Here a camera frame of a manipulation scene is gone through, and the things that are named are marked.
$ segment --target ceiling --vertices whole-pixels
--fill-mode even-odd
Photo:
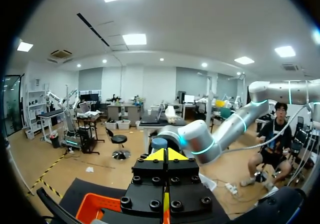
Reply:
[[[164,65],[227,75],[245,71],[258,78],[314,79],[320,78],[320,52],[311,32],[312,26],[289,0],[44,0],[20,35],[34,46],[28,53],[15,51],[10,65],[44,63],[51,52],[66,49],[73,61],[52,65],[65,70]],[[147,45],[121,45],[121,35],[130,33],[145,33]],[[276,47],[286,45],[295,49],[295,57],[275,53]],[[242,56],[255,63],[234,62]],[[299,71],[285,71],[283,63],[293,63]]]

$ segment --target shelf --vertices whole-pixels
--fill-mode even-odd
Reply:
[[[41,106],[41,105],[46,105],[46,103],[36,103],[36,104],[32,104],[32,105],[29,105],[29,108],[37,107],[37,106]]]
[[[29,91],[29,93],[43,93],[45,90],[39,90],[39,91]]]

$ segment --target man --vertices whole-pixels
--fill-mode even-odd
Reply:
[[[264,143],[275,135],[277,135],[287,124],[285,117],[287,114],[288,106],[284,103],[276,103],[275,105],[276,119],[265,124],[257,135],[256,142]],[[240,185],[246,187],[248,185],[253,185],[255,183],[256,177],[255,172],[257,172],[257,166],[260,163],[266,163],[273,166],[274,169],[279,167],[281,173],[273,179],[271,182],[266,182],[264,186],[271,191],[274,184],[278,181],[283,180],[291,171],[291,164],[286,159],[285,155],[288,154],[292,142],[291,128],[288,126],[285,131],[277,137],[275,140],[263,146],[259,153],[254,154],[248,162],[248,169],[250,173],[250,178],[241,181]]]

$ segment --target white bin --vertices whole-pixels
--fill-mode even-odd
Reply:
[[[118,127],[117,123],[107,123],[107,122],[105,122],[104,124],[105,124],[105,127],[110,129],[110,130],[115,130]]]
[[[135,122],[136,128],[137,128],[138,130],[143,130],[144,128],[143,128],[143,127],[140,127],[139,125],[140,125],[140,121],[136,121],[136,122]]]
[[[120,120],[116,122],[118,124],[119,129],[129,129],[130,128],[130,120]]]
[[[25,133],[26,133],[26,136],[28,137],[28,139],[32,140],[35,138],[35,134],[33,133],[32,130],[27,130]]]

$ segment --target warning tape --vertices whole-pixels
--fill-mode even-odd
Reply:
[[[51,187],[48,183],[46,183],[44,180],[42,180],[41,178],[40,178],[40,180],[41,180],[41,182],[42,182],[46,187],[48,187],[51,191],[53,191],[55,194],[57,194],[58,197],[60,197],[60,198],[63,198],[63,197],[64,197],[63,195],[61,195],[60,193],[58,193],[53,187]]]
[[[55,166],[55,164],[57,164],[61,159],[63,159],[65,157],[66,154],[63,154],[58,160],[56,160],[47,170],[45,170],[45,172],[38,178],[38,180],[36,180],[36,182],[34,183],[34,185],[30,188],[30,190],[32,191],[32,189],[39,183],[41,182],[41,178],[47,174],[51,168],[53,168]]]

